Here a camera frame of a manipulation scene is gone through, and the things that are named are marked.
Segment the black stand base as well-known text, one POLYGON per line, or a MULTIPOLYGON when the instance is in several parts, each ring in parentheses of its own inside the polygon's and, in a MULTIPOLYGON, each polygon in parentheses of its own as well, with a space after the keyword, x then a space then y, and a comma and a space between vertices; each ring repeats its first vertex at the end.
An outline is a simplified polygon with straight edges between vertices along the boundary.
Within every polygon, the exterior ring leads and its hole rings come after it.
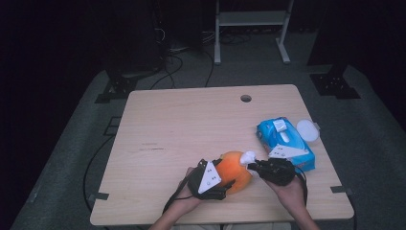
POLYGON ((339 100, 360 99, 357 91, 344 78, 348 65, 338 62, 331 66, 326 73, 311 74, 310 78, 321 96, 334 96, 339 100))
POLYGON ((157 74, 160 67, 132 67, 129 64, 106 62, 108 82, 95 100, 96 104, 108 104, 112 100, 126 99, 135 90, 138 81, 157 74))

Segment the white metal stand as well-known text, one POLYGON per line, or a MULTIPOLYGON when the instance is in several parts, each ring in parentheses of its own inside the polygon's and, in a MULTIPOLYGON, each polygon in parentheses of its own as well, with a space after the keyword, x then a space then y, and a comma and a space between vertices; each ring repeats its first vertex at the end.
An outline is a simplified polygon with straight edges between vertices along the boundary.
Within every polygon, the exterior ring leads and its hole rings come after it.
POLYGON ((221 64, 220 29, 222 27, 281 26, 282 31, 276 38, 282 62, 289 64, 290 57, 284 41, 295 0, 289 0, 284 11, 221 11, 220 0, 216 0, 214 24, 214 64, 221 64))

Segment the blue wet wipes pack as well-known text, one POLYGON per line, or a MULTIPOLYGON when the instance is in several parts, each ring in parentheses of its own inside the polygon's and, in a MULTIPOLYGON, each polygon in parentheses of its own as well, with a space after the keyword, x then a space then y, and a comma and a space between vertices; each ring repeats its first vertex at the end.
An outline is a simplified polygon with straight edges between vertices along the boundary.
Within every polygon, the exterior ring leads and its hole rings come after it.
POLYGON ((308 154, 305 156, 294 157, 292 163, 295 166, 300 167, 304 172, 308 172, 315 169, 315 154, 308 145, 308 143, 311 142, 307 142, 301 137, 296 129, 296 125, 293 125, 285 117, 262 121, 257 126, 257 136, 267 153, 269 153, 276 145, 307 150, 308 154), (282 131, 285 131, 290 139, 288 143, 285 143, 282 139, 282 131))

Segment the person's right hand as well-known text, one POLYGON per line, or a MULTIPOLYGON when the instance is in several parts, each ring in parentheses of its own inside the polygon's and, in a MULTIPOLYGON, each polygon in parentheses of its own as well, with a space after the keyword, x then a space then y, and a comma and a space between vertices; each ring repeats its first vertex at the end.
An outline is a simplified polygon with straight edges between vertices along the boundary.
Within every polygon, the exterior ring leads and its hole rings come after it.
POLYGON ((285 186, 279 186, 272 182, 267 182, 267 185, 275 192, 281 205, 291 215, 306 210, 304 189, 302 188, 299 178, 295 177, 288 185, 285 186))

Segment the person's left hand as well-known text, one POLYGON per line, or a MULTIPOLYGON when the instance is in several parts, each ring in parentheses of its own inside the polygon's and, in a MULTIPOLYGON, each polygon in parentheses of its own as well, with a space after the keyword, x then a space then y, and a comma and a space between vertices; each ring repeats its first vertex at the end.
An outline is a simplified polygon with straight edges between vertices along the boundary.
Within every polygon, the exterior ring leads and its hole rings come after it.
POLYGON ((180 192, 170 205, 170 209, 181 216, 194 210, 201 200, 194 197, 187 184, 179 185, 180 192))

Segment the orange plush toy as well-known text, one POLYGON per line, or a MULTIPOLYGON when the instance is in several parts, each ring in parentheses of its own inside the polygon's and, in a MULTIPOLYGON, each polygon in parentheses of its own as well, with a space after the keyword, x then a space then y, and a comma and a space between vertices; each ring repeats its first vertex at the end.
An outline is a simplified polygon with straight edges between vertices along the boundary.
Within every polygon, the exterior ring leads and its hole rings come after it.
POLYGON ((221 177, 220 187, 234 182, 226 192, 227 195, 242 191, 251 181, 252 175, 240 164, 241 151, 229 151, 220 155, 220 162, 215 166, 221 177))

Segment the white round plastic lid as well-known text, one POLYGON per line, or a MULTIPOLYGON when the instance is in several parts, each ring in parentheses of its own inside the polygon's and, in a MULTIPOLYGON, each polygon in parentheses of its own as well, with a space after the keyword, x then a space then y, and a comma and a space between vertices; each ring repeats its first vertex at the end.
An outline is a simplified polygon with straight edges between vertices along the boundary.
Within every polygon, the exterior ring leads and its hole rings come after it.
POLYGON ((320 137, 320 130, 310 120, 303 119, 296 125, 296 129, 301 137, 307 142, 314 142, 320 137))

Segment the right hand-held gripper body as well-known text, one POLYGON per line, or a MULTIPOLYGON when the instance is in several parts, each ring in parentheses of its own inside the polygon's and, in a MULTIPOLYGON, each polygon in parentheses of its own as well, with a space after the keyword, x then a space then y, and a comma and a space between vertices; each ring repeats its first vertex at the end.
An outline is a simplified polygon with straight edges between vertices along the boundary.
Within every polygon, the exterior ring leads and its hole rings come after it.
POLYGON ((268 159, 261 166, 259 176, 279 186, 288 185, 296 176, 306 184, 304 171, 292 163, 294 157, 305 156, 308 151, 284 145, 276 145, 269 153, 268 159))

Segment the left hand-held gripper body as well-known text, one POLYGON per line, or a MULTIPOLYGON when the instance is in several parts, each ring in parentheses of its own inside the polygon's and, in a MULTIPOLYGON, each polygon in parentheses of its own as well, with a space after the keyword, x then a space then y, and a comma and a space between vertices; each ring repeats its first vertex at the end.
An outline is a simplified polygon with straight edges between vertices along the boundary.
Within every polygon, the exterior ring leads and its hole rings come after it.
POLYGON ((226 197, 227 187, 221 187, 222 178, 213 161, 201 159, 197 167, 189 174, 188 188, 192 195, 201 200, 222 200, 226 197))

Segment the grey table bracket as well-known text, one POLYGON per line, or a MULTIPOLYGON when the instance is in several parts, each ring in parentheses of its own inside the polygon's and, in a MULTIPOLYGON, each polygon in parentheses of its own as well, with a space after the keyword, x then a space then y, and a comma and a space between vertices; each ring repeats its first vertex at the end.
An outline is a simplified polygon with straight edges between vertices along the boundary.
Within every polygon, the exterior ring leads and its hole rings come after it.
POLYGON ((108 197, 109 197, 109 194, 106 194, 106 193, 95 193, 95 194, 89 195, 87 197, 87 200, 95 202, 97 199, 107 200, 108 197))
POLYGON ((346 188, 345 186, 332 186, 330 189, 334 194, 345 193, 347 196, 353 195, 352 190, 350 188, 346 188))

